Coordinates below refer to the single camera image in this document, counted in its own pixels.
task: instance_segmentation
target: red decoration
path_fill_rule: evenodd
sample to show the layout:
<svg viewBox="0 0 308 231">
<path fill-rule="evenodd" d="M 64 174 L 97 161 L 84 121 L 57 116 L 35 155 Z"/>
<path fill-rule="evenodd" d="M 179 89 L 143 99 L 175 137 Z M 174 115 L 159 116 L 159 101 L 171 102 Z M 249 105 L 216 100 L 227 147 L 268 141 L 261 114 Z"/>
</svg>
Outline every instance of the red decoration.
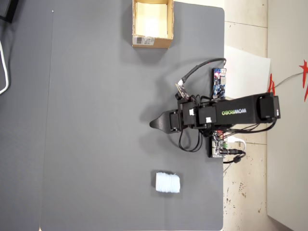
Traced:
<svg viewBox="0 0 308 231">
<path fill-rule="evenodd" d="M 268 92 L 270 92 L 270 90 L 273 90 L 273 93 L 275 95 L 275 82 L 273 81 L 273 77 L 272 74 L 270 75 L 270 79 L 269 79 L 269 90 Z"/>
<path fill-rule="evenodd" d="M 306 83 L 306 74 L 308 73 L 308 66 L 307 66 L 307 62 L 304 60 L 304 65 L 300 66 L 303 70 L 303 88 L 305 88 L 305 83 Z M 306 94 L 305 94 L 305 102 L 306 102 L 306 98 L 308 96 L 308 87 L 306 89 Z"/>
</svg>

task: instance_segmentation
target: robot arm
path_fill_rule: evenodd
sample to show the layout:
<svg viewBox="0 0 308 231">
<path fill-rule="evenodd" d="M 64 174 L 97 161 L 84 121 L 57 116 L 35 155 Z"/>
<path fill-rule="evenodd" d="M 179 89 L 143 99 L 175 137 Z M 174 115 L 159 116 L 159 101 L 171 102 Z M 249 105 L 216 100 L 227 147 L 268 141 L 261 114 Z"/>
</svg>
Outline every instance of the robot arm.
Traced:
<svg viewBox="0 0 308 231">
<path fill-rule="evenodd" d="M 235 124 L 272 123 L 279 118 L 278 96 L 263 93 L 230 101 L 209 101 L 200 106 L 196 106 L 192 98 L 184 98 L 178 100 L 177 110 L 163 112 L 150 126 L 170 134 L 187 127 L 215 131 Z"/>
</svg>

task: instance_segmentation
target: white wall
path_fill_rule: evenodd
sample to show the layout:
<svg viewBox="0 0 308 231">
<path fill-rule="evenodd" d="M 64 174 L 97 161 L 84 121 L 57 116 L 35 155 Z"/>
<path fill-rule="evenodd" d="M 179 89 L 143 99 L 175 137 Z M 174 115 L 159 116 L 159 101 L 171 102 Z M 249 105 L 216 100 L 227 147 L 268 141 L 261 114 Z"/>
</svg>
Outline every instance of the white wall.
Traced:
<svg viewBox="0 0 308 231">
<path fill-rule="evenodd" d="M 308 0 L 269 0 L 268 57 L 275 84 L 308 61 Z M 282 118 L 268 132 L 268 215 L 308 230 L 308 99 L 303 76 L 276 89 Z"/>
</svg>

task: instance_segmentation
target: cardboard box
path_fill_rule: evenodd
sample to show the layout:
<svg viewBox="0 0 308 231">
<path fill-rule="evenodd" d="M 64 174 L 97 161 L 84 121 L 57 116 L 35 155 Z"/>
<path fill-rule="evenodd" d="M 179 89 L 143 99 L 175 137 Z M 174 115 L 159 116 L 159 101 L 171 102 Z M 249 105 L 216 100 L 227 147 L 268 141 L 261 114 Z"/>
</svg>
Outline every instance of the cardboard box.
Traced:
<svg viewBox="0 0 308 231">
<path fill-rule="evenodd" d="M 133 47 L 169 48 L 173 23 L 173 0 L 133 0 Z"/>
</svg>

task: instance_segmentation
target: tiled floor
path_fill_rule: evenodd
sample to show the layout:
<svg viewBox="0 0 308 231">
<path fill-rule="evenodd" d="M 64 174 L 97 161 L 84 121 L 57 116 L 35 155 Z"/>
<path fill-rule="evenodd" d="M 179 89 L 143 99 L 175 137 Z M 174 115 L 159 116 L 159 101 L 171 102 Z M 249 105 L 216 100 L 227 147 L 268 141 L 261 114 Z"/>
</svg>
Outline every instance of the tiled floor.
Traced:
<svg viewBox="0 0 308 231">
<path fill-rule="evenodd" d="M 267 57 L 268 0 L 179 0 L 225 10 L 225 44 Z M 224 177 L 224 231 L 287 231 L 267 215 L 266 133 L 237 135 L 247 156 Z"/>
</svg>

